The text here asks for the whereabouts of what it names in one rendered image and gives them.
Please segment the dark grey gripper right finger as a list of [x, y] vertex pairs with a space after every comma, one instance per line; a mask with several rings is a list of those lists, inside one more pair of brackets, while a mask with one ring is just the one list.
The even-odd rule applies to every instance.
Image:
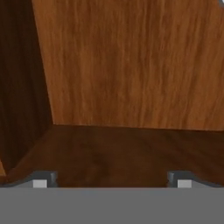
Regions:
[[224, 185], [198, 178], [191, 171], [169, 171], [167, 173], [167, 180], [167, 186], [170, 188], [224, 188]]

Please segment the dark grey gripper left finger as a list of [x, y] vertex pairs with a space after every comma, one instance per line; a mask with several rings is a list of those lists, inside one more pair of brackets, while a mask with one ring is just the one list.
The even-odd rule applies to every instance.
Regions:
[[23, 188], [55, 188], [58, 173], [56, 171], [34, 171], [26, 178], [12, 183], [0, 184], [0, 188], [23, 187]]

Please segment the dark brown wooden counter cabinet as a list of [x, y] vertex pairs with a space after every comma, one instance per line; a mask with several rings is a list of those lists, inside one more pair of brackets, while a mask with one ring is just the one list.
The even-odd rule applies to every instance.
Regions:
[[0, 0], [0, 183], [224, 185], [221, 0]]

